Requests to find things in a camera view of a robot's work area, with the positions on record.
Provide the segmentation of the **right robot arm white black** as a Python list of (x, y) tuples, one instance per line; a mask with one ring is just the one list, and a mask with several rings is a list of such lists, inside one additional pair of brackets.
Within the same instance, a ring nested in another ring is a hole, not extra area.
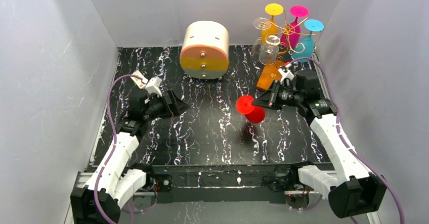
[(353, 155), (347, 138), (338, 133), (337, 108), (329, 99), (321, 97), (316, 71), (296, 72), (292, 86), (286, 81), (274, 81), (252, 104), (273, 110), (296, 107), (321, 141), (336, 172), (336, 176), (331, 176), (310, 161), (296, 163), (291, 165), (286, 177), (289, 185), (301, 184), (320, 193), (339, 218), (379, 210), (387, 190), (383, 178), (361, 163)]

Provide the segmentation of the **clear wine glass front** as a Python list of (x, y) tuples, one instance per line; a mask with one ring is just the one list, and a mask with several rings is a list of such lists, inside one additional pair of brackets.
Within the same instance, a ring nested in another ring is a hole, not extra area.
[(261, 45), (259, 61), (263, 65), (272, 65), (277, 59), (279, 52), (280, 38), (277, 35), (270, 34), (265, 38), (265, 43)]

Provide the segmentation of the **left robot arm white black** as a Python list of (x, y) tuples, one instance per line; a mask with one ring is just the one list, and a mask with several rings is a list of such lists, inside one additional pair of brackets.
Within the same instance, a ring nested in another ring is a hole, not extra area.
[(155, 186), (152, 167), (127, 167), (155, 119), (181, 116), (190, 106), (173, 90), (141, 93), (129, 100), (105, 156), (83, 187), (70, 195), (74, 223), (118, 223), (122, 208), (139, 189)]

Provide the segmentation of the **red wine glass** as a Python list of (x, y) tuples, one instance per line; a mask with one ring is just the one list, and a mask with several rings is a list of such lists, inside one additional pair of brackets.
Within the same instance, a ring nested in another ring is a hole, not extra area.
[(249, 122), (258, 124), (265, 119), (266, 113), (262, 107), (254, 106), (253, 101), (252, 96), (243, 95), (237, 99), (235, 107), (238, 113), (244, 115)]

